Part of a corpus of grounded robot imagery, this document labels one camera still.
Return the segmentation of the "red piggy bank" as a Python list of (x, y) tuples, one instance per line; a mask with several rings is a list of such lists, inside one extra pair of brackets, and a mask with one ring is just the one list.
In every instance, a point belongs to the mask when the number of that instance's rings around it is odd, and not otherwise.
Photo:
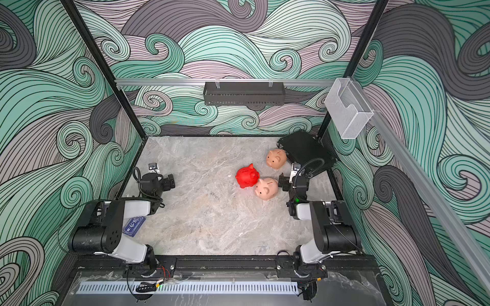
[(260, 174), (253, 164), (239, 169), (236, 173), (236, 181), (241, 189), (253, 187), (259, 181), (259, 178)]

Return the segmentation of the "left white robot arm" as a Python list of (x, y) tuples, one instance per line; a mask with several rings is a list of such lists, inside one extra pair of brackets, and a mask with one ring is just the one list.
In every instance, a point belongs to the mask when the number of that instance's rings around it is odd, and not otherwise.
[(165, 204), (162, 194), (176, 187), (172, 174), (153, 172), (142, 177), (134, 173), (140, 196), (88, 202), (68, 239), (68, 250), (78, 255), (102, 254), (128, 264), (155, 269), (158, 261), (151, 246), (133, 241), (123, 233), (127, 219), (156, 214)]

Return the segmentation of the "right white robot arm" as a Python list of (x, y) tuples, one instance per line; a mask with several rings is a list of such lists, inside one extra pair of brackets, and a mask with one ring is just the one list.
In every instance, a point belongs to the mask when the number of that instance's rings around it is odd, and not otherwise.
[(340, 205), (342, 201), (309, 201), (307, 191), (310, 180), (296, 175), (279, 176), (278, 186), (288, 192), (288, 212), (295, 220), (311, 222), (313, 238), (298, 246), (293, 253), (296, 270), (308, 265), (320, 265), (327, 258), (339, 254), (361, 251), (361, 239), (353, 225), (343, 219)]

